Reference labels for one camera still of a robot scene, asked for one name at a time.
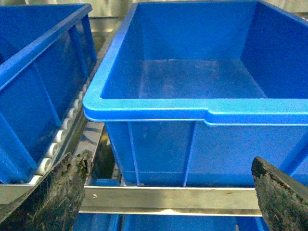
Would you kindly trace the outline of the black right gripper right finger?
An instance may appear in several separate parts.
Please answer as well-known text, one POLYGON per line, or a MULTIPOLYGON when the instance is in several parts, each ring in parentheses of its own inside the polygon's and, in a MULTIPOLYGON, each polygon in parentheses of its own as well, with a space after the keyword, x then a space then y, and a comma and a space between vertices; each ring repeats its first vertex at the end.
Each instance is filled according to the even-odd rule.
POLYGON ((258 206, 270 231, 308 229, 308 188, 261 157, 251 166, 258 206))

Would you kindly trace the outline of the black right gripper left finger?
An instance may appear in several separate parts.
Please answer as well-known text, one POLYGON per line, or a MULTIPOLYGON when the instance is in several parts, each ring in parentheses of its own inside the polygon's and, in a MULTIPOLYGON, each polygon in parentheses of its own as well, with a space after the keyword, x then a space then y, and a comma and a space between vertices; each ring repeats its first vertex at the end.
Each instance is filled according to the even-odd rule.
POLYGON ((71 231, 85 196, 93 152, 65 154, 29 191, 0 209, 2 231, 71 231))

